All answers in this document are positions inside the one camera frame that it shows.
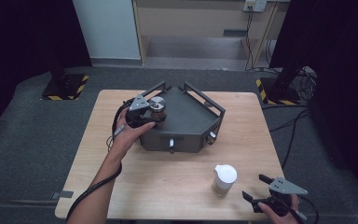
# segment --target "gray carpet floor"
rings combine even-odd
[[[89,75],[78,100],[40,100],[50,79],[50,74],[46,73],[23,81],[0,118],[0,223],[64,222],[54,216],[54,203],[41,204],[41,201],[52,201],[51,194],[62,189],[99,91],[145,90],[160,81],[183,86],[188,81],[201,91],[258,93],[255,80],[275,76],[270,73],[221,70],[113,67],[79,67],[68,69],[67,72]],[[304,109],[274,108],[264,110],[264,115],[268,127],[274,129],[294,119]],[[271,133],[281,162],[291,132],[292,127],[288,127]],[[358,224],[358,181],[351,171],[334,167],[311,117],[298,121],[292,151],[283,171],[288,180],[309,191],[309,198],[321,215],[319,223]],[[19,204],[12,200],[38,203]],[[315,215],[311,207],[303,203],[300,210],[309,217],[308,223],[312,223]],[[170,223],[154,220],[137,222]]]

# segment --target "forearm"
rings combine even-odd
[[[111,150],[105,157],[97,175],[92,180],[93,186],[114,174],[121,163],[124,155]],[[89,196],[83,199],[70,216],[68,223],[106,223],[110,198],[112,195],[115,179],[100,186]]]

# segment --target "yellow black hazard tape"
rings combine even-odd
[[[80,96],[80,93],[83,91],[84,86],[86,85],[87,80],[89,79],[89,76],[83,76],[83,79],[79,83],[79,87],[77,88],[76,94],[73,95],[47,95],[42,96],[41,100],[77,100],[77,98]]]
[[[258,90],[260,91],[261,100],[266,105],[300,105],[299,101],[294,100],[270,100],[264,91],[263,84],[261,83],[260,79],[255,81]]]

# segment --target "human hand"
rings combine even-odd
[[[292,208],[293,210],[297,211],[298,197],[295,194],[292,194],[291,197],[292,197]],[[259,203],[258,206],[274,224],[297,224],[296,219],[293,217],[291,213],[287,213],[286,216],[280,217],[268,205],[264,203]]]
[[[156,124],[155,122],[149,122],[141,127],[132,128],[126,122],[127,111],[128,108],[124,108],[120,113],[117,121],[117,127],[124,125],[124,129],[115,137],[112,148],[109,151],[109,153],[112,152],[112,154],[119,154],[122,158],[126,155],[127,151],[131,148],[136,139],[143,133],[149,131]]]

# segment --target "white cup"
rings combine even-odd
[[[219,197],[226,196],[237,180],[237,171],[230,165],[216,165],[214,173],[212,191]]]

